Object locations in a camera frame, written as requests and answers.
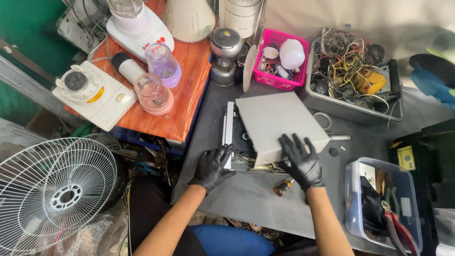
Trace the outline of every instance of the blender jar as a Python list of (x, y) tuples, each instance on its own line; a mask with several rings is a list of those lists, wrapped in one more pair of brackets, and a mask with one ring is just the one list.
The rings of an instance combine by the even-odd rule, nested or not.
[(134, 91), (136, 91), (141, 107), (151, 115), (167, 114), (174, 105), (171, 90), (163, 86), (161, 79), (155, 74), (140, 75), (134, 83)]
[(162, 43), (153, 43), (145, 50), (148, 71), (161, 78), (168, 88), (175, 87), (182, 77), (182, 70), (171, 49)]
[(142, 10), (143, 0), (107, 0), (107, 4), (113, 14), (134, 19)]

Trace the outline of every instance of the orange label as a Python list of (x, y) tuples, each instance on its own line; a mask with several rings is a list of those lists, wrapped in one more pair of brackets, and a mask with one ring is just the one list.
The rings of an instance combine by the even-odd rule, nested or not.
[(101, 98), (101, 96), (103, 96), (103, 93), (104, 93), (104, 86), (101, 87), (100, 91), (89, 101), (87, 101), (87, 103), (93, 103), (97, 100), (99, 100)]

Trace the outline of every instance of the forearm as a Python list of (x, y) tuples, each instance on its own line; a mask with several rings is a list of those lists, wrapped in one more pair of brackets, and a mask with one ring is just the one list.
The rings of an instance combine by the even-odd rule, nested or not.
[(306, 196), (313, 218), (319, 254), (321, 256), (353, 256), (354, 253), (338, 222), (325, 188), (309, 188)]
[(183, 196), (142, 241), (133, 256), (171, 256), (205, 194), (205, 188), (190, 185)]

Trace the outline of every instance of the screwdriver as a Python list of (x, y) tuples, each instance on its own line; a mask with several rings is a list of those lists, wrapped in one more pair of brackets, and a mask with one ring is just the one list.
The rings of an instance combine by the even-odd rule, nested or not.
[(273, 189), (273, 190), (275, 191), (275, 193), (278, 196), (282, 196), (292, 186), (293, 181), (294, 181), (294, 179), (292, 179), (290, 181), (289, 180), (285, 180), (283, 183), (281, 183), (280, 185), (276, 186), (275, 189)]

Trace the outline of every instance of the purple blender cup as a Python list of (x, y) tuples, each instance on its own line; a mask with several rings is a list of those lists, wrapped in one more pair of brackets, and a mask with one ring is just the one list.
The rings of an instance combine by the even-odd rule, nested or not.
[(148, 71), (161, 78), (167, 88), (175, 87), (182, 77), (182, 70), (171, 49), (162, 43), (153, 43), (145, 50)]

